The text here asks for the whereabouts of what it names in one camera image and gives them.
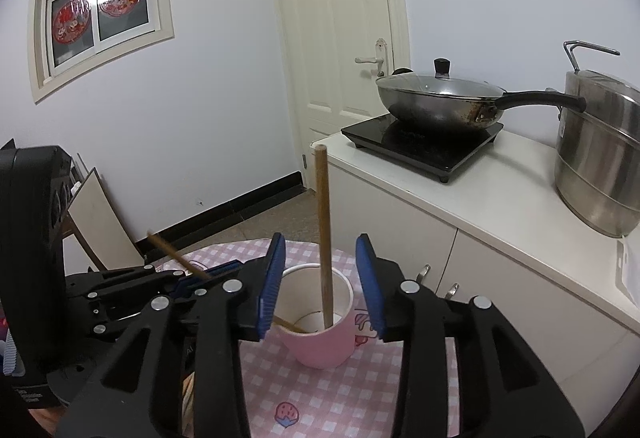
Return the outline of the steel wok with lid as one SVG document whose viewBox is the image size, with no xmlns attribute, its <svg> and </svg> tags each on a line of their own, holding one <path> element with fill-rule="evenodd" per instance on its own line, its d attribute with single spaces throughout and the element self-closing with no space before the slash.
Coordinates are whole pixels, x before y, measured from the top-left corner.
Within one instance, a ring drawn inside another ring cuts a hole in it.
<svg viewBox="0 0 640 438">
<path fill-rule="evenodd" d="M 479 80 L 450 75 L 451 63 L 434 61 L 434 72 L 423 74 L 398 68 L 376 81 L 386 110 L 398 120 L 442 128 L 486 129 L 496 124 L 506 110 L 521 106 L 555 106 L 585 112 L 582 97 L 548 90 L 506 91 Z"/>
</svg>

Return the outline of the wooden chopstick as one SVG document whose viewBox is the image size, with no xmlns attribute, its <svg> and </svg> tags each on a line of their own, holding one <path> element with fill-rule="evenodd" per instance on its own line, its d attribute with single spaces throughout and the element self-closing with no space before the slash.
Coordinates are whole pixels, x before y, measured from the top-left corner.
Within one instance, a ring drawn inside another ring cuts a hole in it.
<svg viewBox="0 0 640 438">
<path fill-rule="evenodd" d="M 208 281 L 209 275 L 204 271 L 195 267 L 190 262 L 186 260 L 183 256 L 181 256 L 168 242 L 163 240 L 158 234 L 149 232 L 148 240 L 159 250 L 161 250 L 166 256 L 178 262 L 180 266 L 189 271 L 192 276 L 196 276 L 202 281 Z"/>
<path fill-rule="evenodd" d="M 278 316 L 273 316 L 272 322 L 276 325 L 279 325 L 281 328 L 285 328 L 290 332 L 297 333 L 297 334 L 308 334 L 308 331 L 304 330 L 303 328 L 300 328 L 299 326 L 291 322 L 285 321 L 284 319 Z"/>
<path fill-rule="evenodd" d="M 314 147 L 316 170 L 316 198 L 319 225 L 320 286 L 323 325 L 327 330 L 333 325 L 333 279 L 330 217 L 330 188 L 328 150 L 324 144 Z"/>
</svg>

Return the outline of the cream panel door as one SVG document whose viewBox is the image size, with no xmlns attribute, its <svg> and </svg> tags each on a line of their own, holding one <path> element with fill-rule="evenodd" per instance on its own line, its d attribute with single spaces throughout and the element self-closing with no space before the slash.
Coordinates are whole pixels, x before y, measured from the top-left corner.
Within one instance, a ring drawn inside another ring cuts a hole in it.
<svg viewBox="0 0 640 438">
<path fill-rule="evenodd" d="M 295 137 L 307 187 L 312 145 L 385 114 L 376 80 L 410 62 L 405 0 L 279 0 Z"/>
</svg>

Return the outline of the pink cylindrical utensil cup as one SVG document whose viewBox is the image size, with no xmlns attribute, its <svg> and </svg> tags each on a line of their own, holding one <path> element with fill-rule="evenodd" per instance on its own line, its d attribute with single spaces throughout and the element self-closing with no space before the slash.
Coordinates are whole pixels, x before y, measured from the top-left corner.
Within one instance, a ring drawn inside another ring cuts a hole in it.
<svg viewBox="0 0 640 438">
<path fill-rule="evenodd" d="M 323 325 L 320 265 L 303 264 L 283 273 L 274 315 L 308 331 L 297 334 L 277 325 L 279 340 L 308 368 L 327 370 L 344 363 L 355 351 L 355 291 L 344 273 L 332 269 L 333 325 Z"/>
</svg>

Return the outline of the window with red decorations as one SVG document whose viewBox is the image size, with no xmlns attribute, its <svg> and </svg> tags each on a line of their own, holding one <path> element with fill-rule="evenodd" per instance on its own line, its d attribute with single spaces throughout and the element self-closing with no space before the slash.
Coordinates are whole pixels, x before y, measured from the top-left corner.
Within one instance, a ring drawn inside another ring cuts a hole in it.
<svg viewBox="0 0 640 438">
<path fill-rule="evenodd" d="M 170 0 L 30 0 L 32 100 L 39 103 L 105 63 L 174 36 Z"/>
</svg>

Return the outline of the white paper booklet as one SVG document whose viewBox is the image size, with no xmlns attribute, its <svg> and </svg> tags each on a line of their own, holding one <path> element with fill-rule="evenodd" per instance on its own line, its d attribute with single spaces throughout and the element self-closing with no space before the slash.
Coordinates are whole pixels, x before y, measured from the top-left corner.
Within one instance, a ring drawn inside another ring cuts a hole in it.
<svg viewBox="0 0 640 438">
<path fill-rule="evenodd" d="M 634 306 L 640 306 L 639 254 L 631 246 L 628 238 L 617 241 L 616 285 Z"/>
</svg>

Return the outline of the black induction cooktop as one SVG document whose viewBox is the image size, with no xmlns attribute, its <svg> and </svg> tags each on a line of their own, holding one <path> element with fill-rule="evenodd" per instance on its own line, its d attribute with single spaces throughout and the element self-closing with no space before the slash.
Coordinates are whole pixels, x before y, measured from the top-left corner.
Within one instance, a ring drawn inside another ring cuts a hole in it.
<svg viewBox="0 0 640 438">
<path fill-rule="evenodd" d="M 442 128 L 386 114 L 342 128 L 341 133 L 357 149 L 426 172 L 446 184 L 493 144 L 502 130 L 501 123 L 481 130 Z"/>
</svg>

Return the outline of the white wooden side cabinet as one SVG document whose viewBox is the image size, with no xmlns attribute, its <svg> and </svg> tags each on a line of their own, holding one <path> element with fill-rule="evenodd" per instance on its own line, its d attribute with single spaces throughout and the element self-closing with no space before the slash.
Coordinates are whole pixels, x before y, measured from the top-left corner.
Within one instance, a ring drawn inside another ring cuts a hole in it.
<svg viewBox="0 0 640 438">
<path fill-rule="evenodd" d="M 66 276 L 143 266 L 144 258 L 114 211 L 98 171 L 91 169 L 74 191 L 63 224 Z"/>
</svg>

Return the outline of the stainless steel steamer pot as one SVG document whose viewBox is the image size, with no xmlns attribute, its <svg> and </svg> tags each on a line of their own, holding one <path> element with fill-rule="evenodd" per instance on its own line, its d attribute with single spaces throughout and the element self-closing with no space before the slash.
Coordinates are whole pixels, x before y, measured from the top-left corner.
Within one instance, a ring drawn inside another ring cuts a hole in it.
<svg viewBox="0 0 640 438">
<path fill-rule="evenodd" d="M 639 89 L 615 76 L 579 67 L 574 50 L 617 56 L 617 50 L 567 40 L 573 69 L 565 92 L 586 100 L 577 113 L 560 115 L 554 185 L 565 205 L 587 226 L 620 239 L 639 224 Z"/>
</svg>

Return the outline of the white kitchen counter cabinet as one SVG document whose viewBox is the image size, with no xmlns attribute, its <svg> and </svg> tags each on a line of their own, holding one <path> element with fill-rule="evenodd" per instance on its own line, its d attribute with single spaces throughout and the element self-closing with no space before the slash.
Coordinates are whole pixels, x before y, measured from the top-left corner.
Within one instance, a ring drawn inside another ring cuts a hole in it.
<svg viewBox="0 0 640 438">
<path fill-rule="evenodd" d="M 553 185 L 550 146 L 502 132 L 448 184 L 335 134 L 332 241 L 376 252 L 459 302 L 489 298 L 560 385 L 591 437 L 639 432 L 639 310 L 622 283 L 636 234 L 594 231 Z"/>
</svg>

